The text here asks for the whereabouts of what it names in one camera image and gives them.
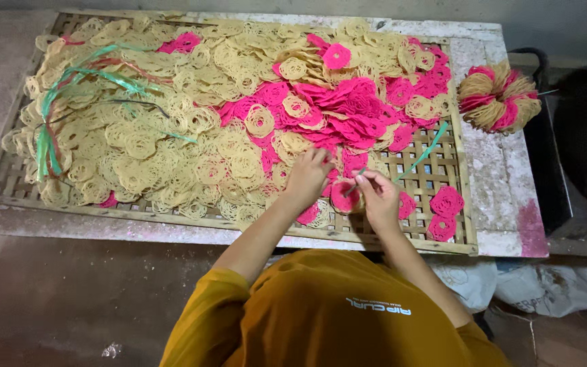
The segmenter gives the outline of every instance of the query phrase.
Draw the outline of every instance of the hand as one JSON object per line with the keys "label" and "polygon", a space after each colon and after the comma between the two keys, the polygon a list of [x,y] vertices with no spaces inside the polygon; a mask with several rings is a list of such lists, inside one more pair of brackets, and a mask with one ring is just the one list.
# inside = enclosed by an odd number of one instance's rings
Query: hand
{"label": "hand", "polygon": [[398,211],[400,190],[379,171],[364,171],[355,176],[355,181],[366,200],[366,217],[380,237],[391,232],[400,232]]}
{"label": "hand", "polygon": [[289,173],[287,188],[282,194],[294,204],[297,211],[307,209],[321,196],[329,182],[327,174],[335,167],[333,163],[326,163],[331,158],[329,151],[314,147],[298,155]]}

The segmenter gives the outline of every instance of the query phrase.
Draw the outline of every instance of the wall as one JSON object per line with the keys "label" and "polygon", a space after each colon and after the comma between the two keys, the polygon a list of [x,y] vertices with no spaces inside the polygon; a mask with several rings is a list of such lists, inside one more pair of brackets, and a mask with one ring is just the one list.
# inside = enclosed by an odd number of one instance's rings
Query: wall
{"label": "wall", "polygon": [[0,8],[69,6],[501,23],[508,49],[535,46],[560,60],[587,62],[587,1],[581,0],[0,0]]}

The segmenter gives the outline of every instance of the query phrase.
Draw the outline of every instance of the woven bamboo lattice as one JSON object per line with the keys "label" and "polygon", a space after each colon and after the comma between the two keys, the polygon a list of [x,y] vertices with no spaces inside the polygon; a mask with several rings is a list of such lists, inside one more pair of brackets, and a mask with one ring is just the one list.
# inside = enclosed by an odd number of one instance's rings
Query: woven bamboo lattice
{"label": "woven bamboo lattice", "polygon": [[[47,29],[47,33],[58,36],[70,34],[74,29],[77,29],[93,16],[103,21],[127,18],[124,16],[58,13],[55,23]],[[165,23],[174,25],[184,24],[181,21],[165,21]],[[437,41],[436,39],[422,37],[420,39],[423,42],[440,45],[443,51],[449,55],[447,40],[441,39]],[[31,60],[31,66],[27,70],[27,75],[36,73],[40,65],[41,56],[41,52],[36,51]],[[477,253],[476,236],[470,221],[468,172],[466,158],[461,144],[461,126],[459,122],[452,124],[452,121],[459,121],[459,115],[456,112],[457,109],[454,108],[456,102],[453,81],[449,83],[449,95],[454,112],[450,118],[444,119],[449,123],[447,130],[439,138],[438,144],[429,154],[428,158],[420,162],[414,170],[399,181],[401,191],[407,192],[417,202],[415,212],[407,219],[401,220],[400,224],[403,231],[412,239],[412,243],[418,249],[474,255]],[[22,106],[30,102],[31,100],[24,95],[22,88],[20,88],[11,106],[8,118],[5,121],[1,137],[12,129],[23,127],[23,123],[19,120],[19,111]],[[436,128],[432,130],[417,130],[410,146],[398,154],[381,153],[381,160],[386,163],[392,178],[397,177],[401,172],[416,162],[418,157],[423,153],[424,148],[431,144],[439,126],[440,124],[437,124]],[[130,220],[236,229],[234,223],[225,220],[216,208],[209,208],[204,218],[194,221],[179,215],[177,210],[174,210],[172,213],[153,213],[151,203],[143,198],[131,204],[119,203],[116,207],[106,209],[99,208],[98,206],[46,208],[40,200],[40,193],[38,192],[37,186],[25,183],[24,176],[25,167],[23,165],[23,158],[4,152],[0,146],[0,204]],[[431,241],[425,237],[427,227],[433,215],[430,210],[429,200],[444,185],[457,188],[466,203],[461,213],[456,216],[456,235],[448,243]],[[360,213],[349,215],[332,213],[331,219],[331,224],[324,229],[306,228],[306,226],[295,222],[288,231],[288,234],[298,237],[362,242],[364,244],[377,243],[377,237],[364,215]]]}

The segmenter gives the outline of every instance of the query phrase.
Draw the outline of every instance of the wooden frame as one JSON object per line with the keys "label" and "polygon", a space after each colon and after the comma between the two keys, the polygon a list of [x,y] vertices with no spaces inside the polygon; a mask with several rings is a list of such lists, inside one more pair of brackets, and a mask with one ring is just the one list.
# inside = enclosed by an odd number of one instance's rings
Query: wooden frame
{"label": "wooden frame", "polygon": [[[56,18],[49,27],[45,30],[46,33],[53,33],[60,35],[61,32],[65,31],[72,31],[75,26],[77,25],[77,20],[81,19],[82,16],[102,16],[102,17],[114,17],[114,18],[127,18],[129,17],[129,13],[131,12],[96,12],[96,13],[86,13],[83,12],[77,13],[57,13]],[[75,21],[65,21],[65,19],[73,19]],[[446,38],[437,38],[437,37],[420,37],[423,42],[431,42],[431,43],[438,43],[444,49],[445,53],[450,56],[449,54],[449,45],[447,45],[448,39]],[[37,68],[40,66],[40,61],[42,58],[42,52],[36,50],[31,58],[31,64],[27,69],[25,75],[33,75],[35,74]],[[444,156],[444,163],[445,167],[450,167],[448,170],[452,172],[451,174],[448,173],[446,182],[449,182],[450,185],[461,189],[462,196],[465,200],[465,207],[463,209],[463,216],[458,216],[457,219],[462,223],[462,227],[457,229],[457,236],[456,242],[459,243],[448,243],[448,242],[436,242],[427,240],[424,236],[424,232],[421,232],[421,229],[415,230],[415,232],[408,235],[411,237],[411,241],[413,245],[420,250],[427,250],[427,251],[440,251],[446,253],[453,253],[453,254],[469,254],[469,255],[476,255],[477,254],[477,245],[476,245],[476,235],[472,228],[472,221],[470,219],[470,208],[471,208],[471,201],[470,201],[470,194],[469,194],[469,182],[468,182],[468,167],[465,159],[464,148],[461,142],[461,125],[460,125],[460,118],[458,115],[458,110],[456,107],[456,94],[455,94],[455,85],[453,80],[449,82],[449,92],[452,96],[452,114],[450,116],[450,120],[453,122],[451,124],[451,134],[449,136],[441,137],[448,143],[448,145],[452,145],[453,139],[453,150],[452,148],[438,148],[435,151],[443,152],[446,154]],[[23,83],[20,86],[17,96],[14,99],[14,102],[11,106],[11,109],[6,117],[6,121],[3,126],[2,133],[0,135],[3,137],[7,132],[15,127],[16,123],[20,123],[18,121],[18,111],[20,107],[25,104],[25,95],[23,94]],[[413,154],[420,154],[423,151],[423,146],[426,146],[433,137],[434,131],[426,131],[423,129],[422,131],[419,130],[416,132],[414,136],[414,146],[406,148],[403,150],[402,155],[398,155],[398,157],[387,157],[387,159],[382,159],[384,162],[389,163],[389,171],[392,177],[397,176],[396,171],[398,171],[398,164],[404,162],[403,164],[410,164],[410,158]],[[431,165],[433,169],[438,167],[439,161],[435,156],[436,152],[432,152],[430,156],[426,159],[427,165]],[[450,157],[454,155],[454,159],[451,159],[447,156],[450,154]],[[45,207],[44,203],[39,200],[39,194],[37,192],[37,186],[32,186],[23,182],[23,164],[22,159],[17,156],[13,156],[11,154],[7,154],[1,148],[0,144],[0,204],[11,205],[11,206],[20,206],[24,208],[33,208],[33,209],[43,209],[43,210],[52,210],[56,212],[66,212],[66,213],[78,213],[78,214],[85,214],[85,215],[95,215],[101,217],[116,217],[121,219],[128,219],[128,220],[143,220],[143,221],[153,221],[159,223],[175,223],[180,225],[193,225],[193,226],[200,226],[200,227],[214,227],[214,228],[221,228],[221,229],[236,229],[235,225],[231,221],[225,220],[223,217],[220,216],[220,212],[216,208],[212,208],[208,210],[208,214],[205,218],[200,220],[190,220],[182,215],[175,215],[175,213],[152,213],[148,210],[151,209],[151,204],[141,198],[135,203],[132,204],[118,204],[116,208],[109,208],[109,209],[102,209],[96,206],[64,206],[61,208],[47,208]],[[439,183],[439,178],[437,178],[436,174],[429,174],[426,178],[423,178],[425,175],[424,172],[414,172],[413,174],[408,175],[405,177],[405,182],[410,182],[409,184],[412,186],[404,185],[408,192],[414,194],[418,193],[416,196],[422,196],[421,202],[419,204],[419,209],[421,212],[418,213],[418,217],[422,218],[419,221],[428,221],[430,218],[428,214],[428,199],[431,195],[434,195],[435,189],[434,184],[432,184],[431,189],[421,188],[420,186],[414,188],[412,181],[423,182],[435,182],[436,184]],[[287,232],[288,235],[297,236],[297,237],[308,237],[308,238],[320,238],[325,240],[337,240],[337,241],[346,241],[346,242],[359,242],[363,244],[378,244],[377,236],[372,233],[370,228],[370,224],[366,220],[363,219],[363,216],[360,216],[359,219],[358,215],[351,214],[349,216],[343,216],[340,214],[334,214],[333,216],[333,226],[327,228],[327,230],[320,230],[320,229],[309,229],[301,226],[299,223],[296,223],[292,228]],[[366,247],[367,249],[376,249],[378,248],[373,246]]]}

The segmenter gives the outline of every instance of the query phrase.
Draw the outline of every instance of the concrete floor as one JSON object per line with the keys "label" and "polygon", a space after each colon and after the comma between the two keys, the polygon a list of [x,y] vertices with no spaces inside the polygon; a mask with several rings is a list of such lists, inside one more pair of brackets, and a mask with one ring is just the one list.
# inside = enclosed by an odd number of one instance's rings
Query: concrete floor
{"label": "concrete floor", "polygon": [[0,236],[0,366],[156,366],[224,248]]}

